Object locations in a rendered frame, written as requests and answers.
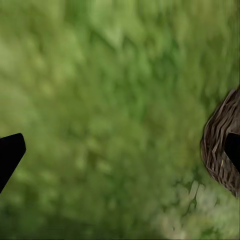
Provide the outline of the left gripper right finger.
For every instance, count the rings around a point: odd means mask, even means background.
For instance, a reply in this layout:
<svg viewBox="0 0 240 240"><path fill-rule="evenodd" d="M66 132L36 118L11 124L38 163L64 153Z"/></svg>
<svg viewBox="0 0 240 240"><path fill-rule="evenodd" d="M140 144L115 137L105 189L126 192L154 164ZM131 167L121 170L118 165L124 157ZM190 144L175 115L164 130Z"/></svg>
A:
<svg viewBox="0 0 240 240"><path fill-rule="evenodd" d="M224 151L240 173L240 135L234 133L228 133Z"/></svg>

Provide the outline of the wicker basket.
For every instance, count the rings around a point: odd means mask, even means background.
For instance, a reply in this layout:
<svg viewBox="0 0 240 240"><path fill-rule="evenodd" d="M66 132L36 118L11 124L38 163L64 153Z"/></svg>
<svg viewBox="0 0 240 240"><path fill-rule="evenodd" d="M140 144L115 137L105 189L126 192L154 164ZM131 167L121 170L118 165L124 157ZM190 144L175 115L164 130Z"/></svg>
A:
<svg viewBox="0 0 240 240"><path fill-rule="evenodd" d="M240 173L224 151L228 133L240 135L240 87L232 88L205 126L201 158L210 178L240 200Z"/></svg>

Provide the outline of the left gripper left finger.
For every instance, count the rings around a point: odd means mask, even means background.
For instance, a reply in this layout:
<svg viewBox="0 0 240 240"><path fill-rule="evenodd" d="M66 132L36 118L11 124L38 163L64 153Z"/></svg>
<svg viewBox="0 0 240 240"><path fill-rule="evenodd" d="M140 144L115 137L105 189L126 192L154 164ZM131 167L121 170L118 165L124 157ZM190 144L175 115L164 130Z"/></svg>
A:
<svg viewBox="0 0 240 240"><path fill-rule="evenodd" d="M0 193L26 152L21 133L0 138Z"/></svg>

